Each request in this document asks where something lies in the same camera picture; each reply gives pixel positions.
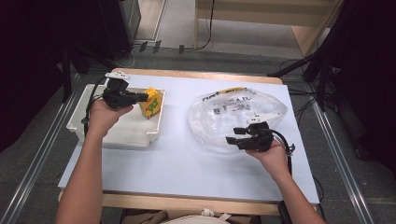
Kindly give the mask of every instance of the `person's left hand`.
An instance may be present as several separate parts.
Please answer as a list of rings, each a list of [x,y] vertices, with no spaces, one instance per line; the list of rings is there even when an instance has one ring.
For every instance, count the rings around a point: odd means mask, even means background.
[[[132,105],[118,109],[110,108],[105,101],[96,100],[93,102],[90,112],[90,126],[88,133],[98,134],[105,137],[108,130],[119,120],[119,118],[130,112]]]

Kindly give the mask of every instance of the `yellow package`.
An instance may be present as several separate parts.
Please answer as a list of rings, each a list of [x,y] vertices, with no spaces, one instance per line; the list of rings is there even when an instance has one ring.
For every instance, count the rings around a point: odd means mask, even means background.
[[[139,102],[140,109],[142,110],[143,116],[150,119],[158,112],[161,111],[161,105],[163,104],[163,98],[161,95],[152,87],[145,90],[148,95],[148,100],[146,102]]]

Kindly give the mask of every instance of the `forearm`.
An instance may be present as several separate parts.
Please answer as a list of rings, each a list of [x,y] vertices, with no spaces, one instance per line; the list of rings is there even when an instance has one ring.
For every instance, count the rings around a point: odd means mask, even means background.
[[[60,201],[57,223],[99,223],[102,213],[102,137],[88,132]]]
[[[291,175],[276,177],[274,180],[282,193],[290,218],[294,224],[325,223],[305,198]]]

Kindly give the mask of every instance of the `hand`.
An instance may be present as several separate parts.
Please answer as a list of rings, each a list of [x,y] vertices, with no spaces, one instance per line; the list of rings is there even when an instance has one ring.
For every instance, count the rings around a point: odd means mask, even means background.
[[[90,112],[90,126],[88,133],[94,133],[98,137],[105,137],[108,130],[119,120],[119,118],[131,111],[132,105],[118,109],[110,108],[105,101],[93,102]]]
[[[273,179],[289,174],[285,147],[273,140],[270,149],[265,152],[246,150],[246,153],[262,163]]]

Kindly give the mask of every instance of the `table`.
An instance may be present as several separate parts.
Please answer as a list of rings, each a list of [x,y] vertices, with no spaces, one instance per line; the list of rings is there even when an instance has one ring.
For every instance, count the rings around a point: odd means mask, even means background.
[[[343,0],[216,0],[213,20],[291,25],[303,56],[311,53],[331,27]],[[195,0],[194,47],[198,20],[210,19],[212,1]]]
[[[188,77],[188,78],[200,78],[200,79],[233,80],[233,81],[244,81],[244,82],[282,84],[281,80],[275,77],[247,77],[247,76],[236,76],[232,74],[223,74],[223,73],[194,73],[194,72],[139,70],[139,69],[116,69],[116,70],[122,70],[126,74],[139,74],[144,76]],[[278,212],[276,205],[277,202],[275,201],[258,202],[251,200],[185,197],[182,195],[175,195],[175,196],[158,195],[158,194],[152,195],[147,193],[129,193],[129,192],[119,192],[119,191],[117,192],[104,191],[104,199],[103,199],[103,206],[108,206],[108,207],[156,209],[156,210],[162,210],[162,209],[202,210],[205,207],[216,212],[221,212],[221,213],[226,212],[231,214],[245,214],[245,215],[277,215]]]

